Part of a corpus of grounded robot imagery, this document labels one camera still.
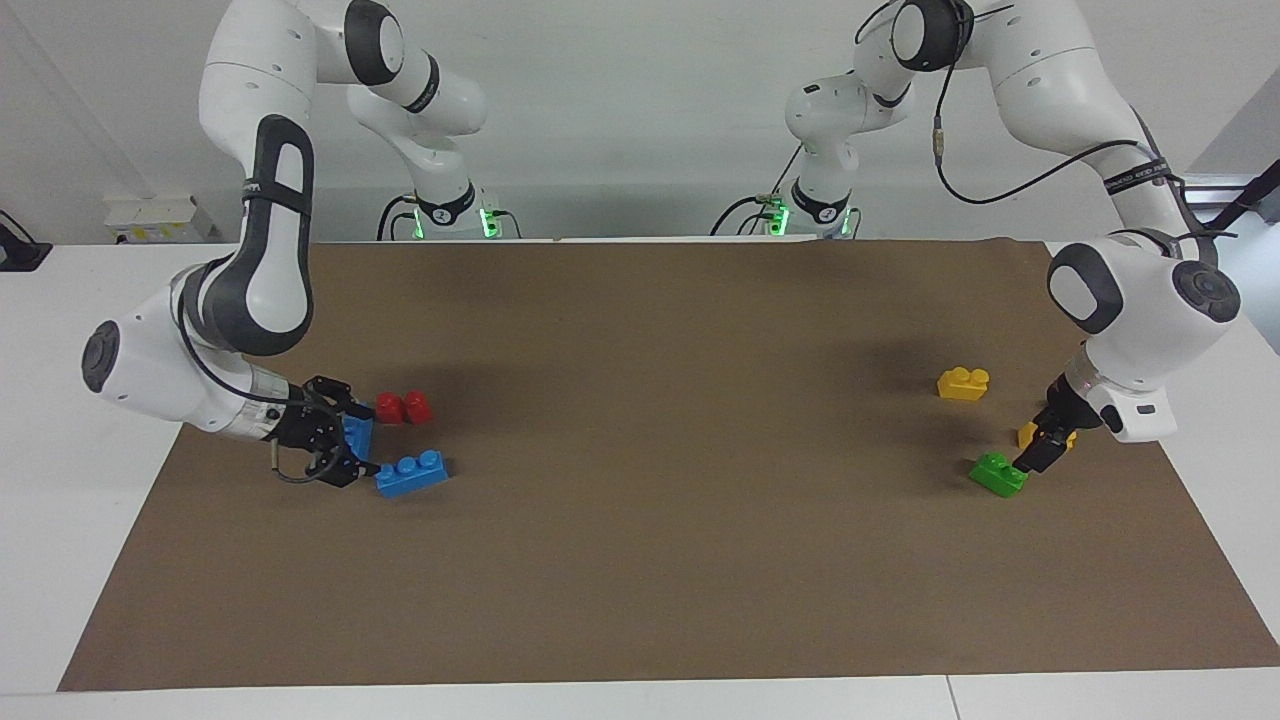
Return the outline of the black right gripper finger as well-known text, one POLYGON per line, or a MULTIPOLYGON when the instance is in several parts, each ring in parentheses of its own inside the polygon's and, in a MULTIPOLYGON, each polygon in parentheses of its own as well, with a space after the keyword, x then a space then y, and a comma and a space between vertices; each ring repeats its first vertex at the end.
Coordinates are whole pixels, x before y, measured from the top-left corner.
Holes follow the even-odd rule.
POLYGON ((358 419, 372 419, 372 409, 360 402, 349 384, 333 378, 312 378, 310 397, 328 406, 334 413, 358 419))
POLYGON ((364 477, 375 477, 381 470, 378 462, 370 462, 348 452, 314 454, 310 462, 310 475, 328 486, 344 488, 364 477))

